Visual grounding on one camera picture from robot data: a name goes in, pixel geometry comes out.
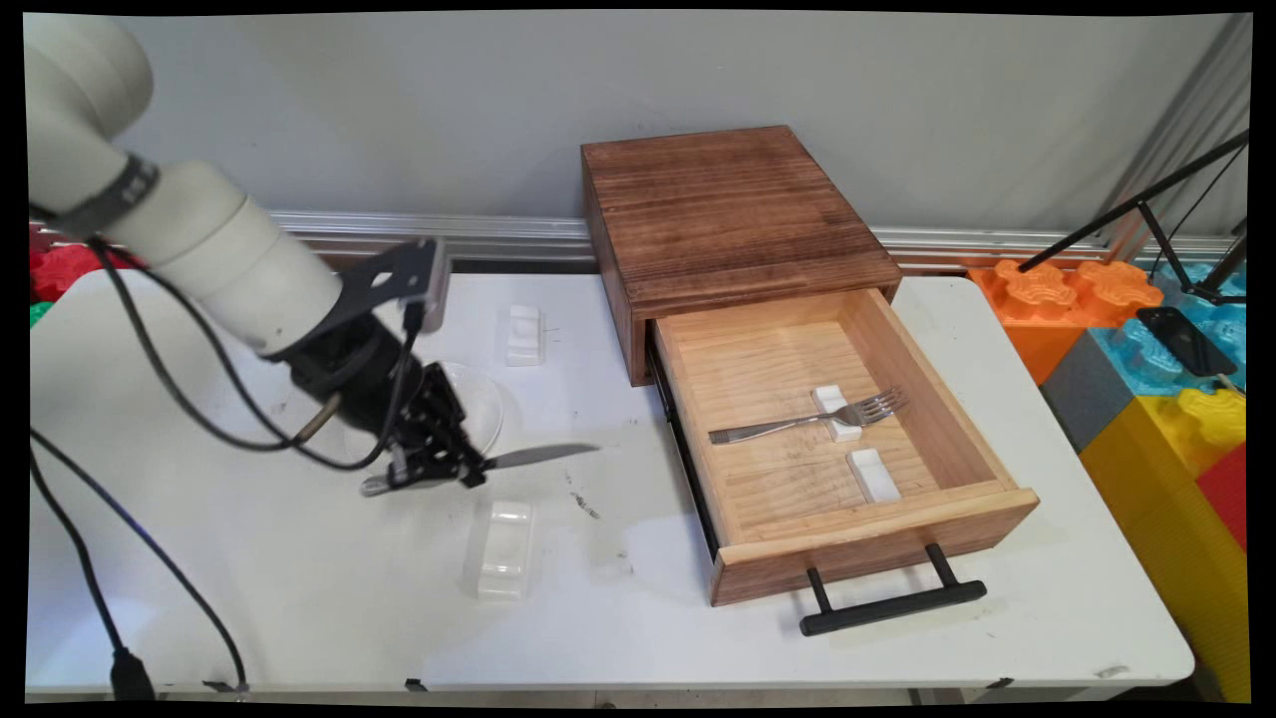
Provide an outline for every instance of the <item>wooden cabinet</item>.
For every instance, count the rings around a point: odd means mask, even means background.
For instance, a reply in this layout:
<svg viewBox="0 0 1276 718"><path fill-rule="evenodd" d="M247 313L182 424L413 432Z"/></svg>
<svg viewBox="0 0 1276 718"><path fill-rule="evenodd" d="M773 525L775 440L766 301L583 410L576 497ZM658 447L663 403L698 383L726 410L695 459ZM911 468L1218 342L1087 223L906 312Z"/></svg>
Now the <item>wooden cabinet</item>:
<svg viewBox="0 0 1276 718"><path fill-rule="evenodd" d="M786 126L581 148L584 208L634 386L647 321L875 286L900 267Z"/></svg>
<svg viewBox="0 0 1276 718"><path fill-rule="evenodd" d="M924 564L930 545L988 548L1037 505L898 321L898 268L791 130L592 144L584 162L629 379L660 380L715 606L808 587L810 569L837 580ZM909 406L854 443L820 425L708 441L814 414L827 385L847 402L898 386ZM846 460L866 448L900 501L866 502Z"/></svg>

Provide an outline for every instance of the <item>black stand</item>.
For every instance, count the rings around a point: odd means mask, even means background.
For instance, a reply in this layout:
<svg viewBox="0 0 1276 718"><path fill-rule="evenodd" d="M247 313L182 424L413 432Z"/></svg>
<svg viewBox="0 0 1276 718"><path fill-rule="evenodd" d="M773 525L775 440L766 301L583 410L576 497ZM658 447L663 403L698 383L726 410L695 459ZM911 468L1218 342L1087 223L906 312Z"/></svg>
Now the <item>black stand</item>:
<svg viewBox="0 0 1276 718"><path fill-rule="evenodd" d="M1165 254L1165 260L1169 261L1170 268L1174 269L1174 274L1183 284L1182 288L1184 292L1199 296L1213 304L1244 304L1245 301L1244 296L1224 296L1219 293L1219 287L1222 286L1222 282L1233 272L1236 270L1236 268L1240 265L1242 261L1245 260L1245 244L1249 236L1247 228L1247 221L1242 221L1236 226L1236 228L1233 230L1233 233L1238 235L1239 238L1236 240L1235 245L1233 245L1233 247L1228 250L1228 254L1224 255L1224 258L1219 261L1219 264L1213 268L1213 270L1210 272L1210 275L1206 277L1206 279L1199 283L1193 283L1188 278L1187 272L1183 269L1183 261L1179 260L1178 254L1175 254L1174 249L1170 246L1170 241L1165 236L1165 230L1161 228L1160 222L1156 221L1156 217L1152 214L1152 210L1151 208L1148 208L1147 203L1148 200L1161 194L1166 189L1170 189L1171 186L1187 180L1196 172L1211 165L1224 154L1233 150L1239 150L1248 144L1249 144L1249 130L1245 129L1236 136L1233 136L1228 142L1224 142L1222 144L1215 147L1213 149L1188 162L1183 167L1170 173L1168 177L1157 181L1156 184L1145 189L1143 191L1139 191L1138 194L1131 196L1125 201L1122 201L1116 207L1113 207L1111 209L1104 212L1086 226L1054 242L1041 253L1030 258L1027 261L1023 261L1022 264L1020 264L1020 270L1027 272L1028 269L1045 261L1050 256L1054 256L1055 254L1072 246L1078 240L1081 240L1081 237L1101 230L1104 226L1125 216L1127 212L1138 209L1139 213L1143 214L1143 221L1147 222L1147 227L1152 230L1152 236L1156 237L1156 242L1161 246L1161 251Z"/></svg>

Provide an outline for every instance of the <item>white wall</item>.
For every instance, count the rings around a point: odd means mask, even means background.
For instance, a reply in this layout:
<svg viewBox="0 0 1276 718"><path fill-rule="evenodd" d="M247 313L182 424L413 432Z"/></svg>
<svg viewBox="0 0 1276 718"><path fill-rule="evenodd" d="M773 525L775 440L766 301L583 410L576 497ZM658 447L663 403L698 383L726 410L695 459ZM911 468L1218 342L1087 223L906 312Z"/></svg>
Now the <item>white wall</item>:
<svg viewBox="0 0 1276 718"><path fill-rule="evenodd" d="M274 209L579 216L582 143L789 124L870 223L1069 228L1222 20L121 18L156 73L121 144L209 159Z"/></svg>

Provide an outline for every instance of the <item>table surface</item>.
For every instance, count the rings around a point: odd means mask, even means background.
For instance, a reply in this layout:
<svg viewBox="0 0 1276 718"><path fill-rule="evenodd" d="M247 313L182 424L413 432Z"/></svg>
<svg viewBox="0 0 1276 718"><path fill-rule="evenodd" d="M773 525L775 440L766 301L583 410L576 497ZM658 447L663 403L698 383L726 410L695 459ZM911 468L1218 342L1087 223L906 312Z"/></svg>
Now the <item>table surface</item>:
<svg viewBox="0 0 1276 718"><path fill-rule="evenodd" d="M177 305L129 274L166 361L221 426L267 439ZM185 570L239 641L256 690L976 687L1161 685L1192 654L975 284L910 277L894 309L1020 486L1041 499L995 548L952 559L977 602L803 638L810 592L721 608L652 388L632 389L597 275L457 274L443 329L417 353L487 372L504 426L494 454L602 448L494 472L481 488L379 499L359 476L249 454L191 423L147 365L102 272L31 332L31 423L105 485ZM510 304L545 316L545 365L507 369ZM390 325L394 309L383 307ZM228 348L285 427L316 404L287 369ZM346 457L333 422L313 446ZM152 681L234 682L213 627L147 548L37 449L89 543L125 644ZM31 492L27 690L107 684L110 644L71 545ZM527 598L476 599L495 500L535 508ZM835 606L938 588L928 566L828 585Z"/></svg>

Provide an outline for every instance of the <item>fork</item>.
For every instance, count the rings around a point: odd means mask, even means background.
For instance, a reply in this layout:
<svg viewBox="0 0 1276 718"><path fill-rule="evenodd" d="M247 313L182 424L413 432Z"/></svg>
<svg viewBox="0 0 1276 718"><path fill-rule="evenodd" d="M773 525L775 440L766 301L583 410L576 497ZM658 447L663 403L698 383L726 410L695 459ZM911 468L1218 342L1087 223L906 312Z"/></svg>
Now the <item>fork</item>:
<svg viewBox="0 0 1276 718"><path fill-rule="evenodd" d="M716 432L709 432L709 444L735 444L738 441L745 441L769 435L772 432L778 432L780 430L787 430L789 427L800 427L803 425L810 425L812 422L820 422L824 420L833 420L835 422L841 422L851 427L864 427L886 420L891 414L898 412L907 403L909 398L905 397L903 390L898 386L893 386L877 397L870 397L869 399L856 402L855 404L847 404L837 412L829 412L828 414L812 414L810 417L803 417L800 420L786 420L783 422L768 422L766 425L753 425L750 427L738 427L734 430L718 430Z"/></svg>

